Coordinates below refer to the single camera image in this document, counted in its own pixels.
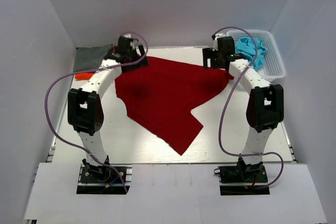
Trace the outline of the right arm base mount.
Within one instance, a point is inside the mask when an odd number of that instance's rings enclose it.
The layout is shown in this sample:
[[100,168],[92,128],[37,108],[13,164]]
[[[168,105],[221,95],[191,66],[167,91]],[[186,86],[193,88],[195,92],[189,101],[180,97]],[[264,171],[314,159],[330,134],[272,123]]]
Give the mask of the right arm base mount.
[[269,195],[268,177],[263,162],[245,164],[240,157],[235,166],[225,165],[214,169],[219,176],[221,196]]

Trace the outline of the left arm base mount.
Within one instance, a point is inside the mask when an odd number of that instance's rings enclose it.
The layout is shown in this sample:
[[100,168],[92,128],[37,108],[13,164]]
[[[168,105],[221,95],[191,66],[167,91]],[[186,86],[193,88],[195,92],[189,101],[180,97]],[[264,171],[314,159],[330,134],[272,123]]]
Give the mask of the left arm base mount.
[[78,195],[126,195],[122,177],[127,190],[131,186],[132,166],[117,165],[115,170],[105,166],[92,166],[82,160],[77,191]]

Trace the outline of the red t shirt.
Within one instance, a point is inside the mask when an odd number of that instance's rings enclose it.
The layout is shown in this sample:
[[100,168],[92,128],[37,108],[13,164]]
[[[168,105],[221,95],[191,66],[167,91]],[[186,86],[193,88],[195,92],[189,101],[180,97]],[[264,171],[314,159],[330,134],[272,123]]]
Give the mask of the red t shirt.
[[233,77],[225,70],[148,57],[149,65],[115,80],[127,116],[183,155],[203,125],[191,111],[220,94]]

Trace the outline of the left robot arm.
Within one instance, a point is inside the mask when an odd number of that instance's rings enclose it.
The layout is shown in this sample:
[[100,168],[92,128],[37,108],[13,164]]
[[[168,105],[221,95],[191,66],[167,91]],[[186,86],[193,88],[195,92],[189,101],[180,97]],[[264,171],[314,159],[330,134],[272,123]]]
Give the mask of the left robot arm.
[[101,71],[79,89],[68,92],[68,123],[81,138],[86,151],[84,165],[93,168],[93,176],[101,182],[110,178],[108,154],[103,148],[100,129],[104,113],[101,98],[115,79],[122,73],[147,66],[144,46],[131,35],[119,37],[100,64]]

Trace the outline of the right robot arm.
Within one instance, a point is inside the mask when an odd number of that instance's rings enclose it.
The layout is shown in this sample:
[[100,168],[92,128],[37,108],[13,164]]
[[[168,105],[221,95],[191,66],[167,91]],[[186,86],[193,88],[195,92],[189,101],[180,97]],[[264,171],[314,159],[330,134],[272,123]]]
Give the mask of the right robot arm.
[[246,57],[235,53],[234,39],[231,36],[212,36],[212,48],[205,48],[203,67],[226,70],[249,95],[246,119],[249,125],[247,141],[238,155],[244,164],[238,166],[238,177],[247,182],[256,175],[263,161],[263,153],[273,130],[284,119],[284,89],[262,78]]

